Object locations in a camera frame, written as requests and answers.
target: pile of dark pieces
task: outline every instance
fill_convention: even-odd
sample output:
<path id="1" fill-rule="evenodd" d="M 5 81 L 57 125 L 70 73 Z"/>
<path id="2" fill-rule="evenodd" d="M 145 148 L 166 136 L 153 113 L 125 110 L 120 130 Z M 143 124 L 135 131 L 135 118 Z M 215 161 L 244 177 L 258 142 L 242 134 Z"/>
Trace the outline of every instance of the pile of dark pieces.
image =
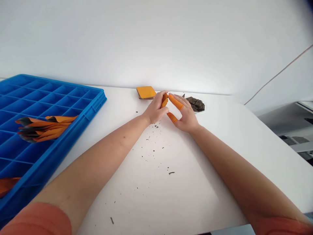
<path id="1" fill-rule="evenodd" d="M 198 100 L 196 98 L 193 98 L 192 96 L 186 98 L 188 102 L 191 104 L 191 107 L 194 112 L 201 112 L 204 111 L 204 103 L 201 100 Z"/>

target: blue plastic tray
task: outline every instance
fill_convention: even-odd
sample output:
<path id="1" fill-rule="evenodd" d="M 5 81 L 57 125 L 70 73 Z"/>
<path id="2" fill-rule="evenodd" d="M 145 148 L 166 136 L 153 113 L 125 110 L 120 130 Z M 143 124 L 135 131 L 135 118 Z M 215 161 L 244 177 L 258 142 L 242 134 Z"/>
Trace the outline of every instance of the blue plastic tray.
<path id="1" fill-rule="evenodd" d="M 25 74 L 0 82 L 0 179 L 22 177 L 0 199 L 0 229 L 43 188 L 106 100 L 103 89 Z M 77 115 L 59 138 L 33 144 L 14 122 Z"/>

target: forearm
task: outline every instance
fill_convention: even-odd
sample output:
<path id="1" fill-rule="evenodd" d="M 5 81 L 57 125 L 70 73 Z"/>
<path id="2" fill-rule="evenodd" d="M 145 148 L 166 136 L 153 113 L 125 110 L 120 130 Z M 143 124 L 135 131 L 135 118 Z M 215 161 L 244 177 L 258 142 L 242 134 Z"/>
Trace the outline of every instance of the forearm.
<path id="1" fill-rule="evenodd" d="M 190 133 L 252 224 L 261 217 L 306 217 L 269 179 L 204 127 Z"/>
<path id="2" fill-rule="evenodd" d="M 150 123 L 138 116 L 84 152 L 56 177 L 32 202 L 61 208 L 76 234 L 89 207 Z"/>

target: white table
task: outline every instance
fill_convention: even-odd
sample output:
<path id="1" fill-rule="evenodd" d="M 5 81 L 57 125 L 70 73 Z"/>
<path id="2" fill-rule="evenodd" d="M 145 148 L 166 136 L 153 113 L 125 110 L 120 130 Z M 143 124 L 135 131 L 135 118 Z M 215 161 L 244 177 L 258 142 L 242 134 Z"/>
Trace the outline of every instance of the white table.
<path id="1" fill-rule="evenodd" d="M 50 180 L 150 103 L 139 100 L 135 89 L 99 88 L 107 102 Z M 205 113 L 197 114 L 201 125 L 258 168 L 302 212 L 313 211 L 313 168 L 304 159 L 232 97 L 195 96 L 206 104 Z M 159 128 L 151 125 L 143 132 L 98 195 L 79 234 L 192 235 L 247 223 L 190 136 L 176 129 L 167 116 L 156 125 Z"/>

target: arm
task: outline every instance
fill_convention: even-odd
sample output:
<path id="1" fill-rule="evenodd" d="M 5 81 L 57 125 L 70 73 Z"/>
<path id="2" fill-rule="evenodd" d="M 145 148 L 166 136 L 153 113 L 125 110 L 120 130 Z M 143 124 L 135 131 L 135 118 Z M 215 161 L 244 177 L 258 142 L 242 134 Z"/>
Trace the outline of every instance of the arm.
<path id="1" fill-rule="evenodd" d="M 162 96 L 157 93 L 147 110 L 116 129 L 69 165 L 33 200 L 53 204 L 69 217 L 76 234 L 89 207 L 118 169 L 142 132 L 169 111 L 160 109 Z"/>
<path id="2" fill-rule="evenodd" d="M 181 109 L 183 117 L 175 122 L 175 126 L 193 137 L 255 231 L 258 231 L 258 221 L 267 217 L 289 218 L 311 225 L 279 188 L 198 123 L 190 103 L 185 98 L 177 95 L 174 97 L 184 105 Z"/>

